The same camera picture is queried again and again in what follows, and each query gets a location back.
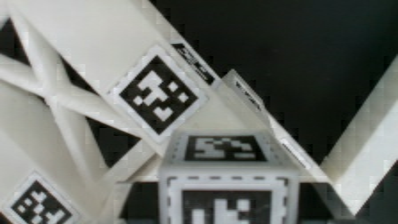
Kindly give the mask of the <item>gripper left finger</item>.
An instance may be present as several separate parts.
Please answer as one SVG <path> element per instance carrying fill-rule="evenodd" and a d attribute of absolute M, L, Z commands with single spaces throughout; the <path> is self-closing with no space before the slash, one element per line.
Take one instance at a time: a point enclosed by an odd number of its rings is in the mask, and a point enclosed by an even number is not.
<path fill-rule="evenodd" d="M 95 224 L 127 224 L 127 219 L 121 217 L 121 213 L 132 188 L 132 183 L 116 183 Z"/>

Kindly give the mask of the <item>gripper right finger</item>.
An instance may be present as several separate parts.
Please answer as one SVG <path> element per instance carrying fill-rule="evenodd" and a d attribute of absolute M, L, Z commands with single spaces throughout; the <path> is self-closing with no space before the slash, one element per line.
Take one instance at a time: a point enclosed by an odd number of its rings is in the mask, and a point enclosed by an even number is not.
<path fill-rule="evenodd" d="M 336 193 L 335 187 L 328 182 L 313 184 L 315 192 L 331 215 L 328 224 L 356 224 L 358 218 Z"/>

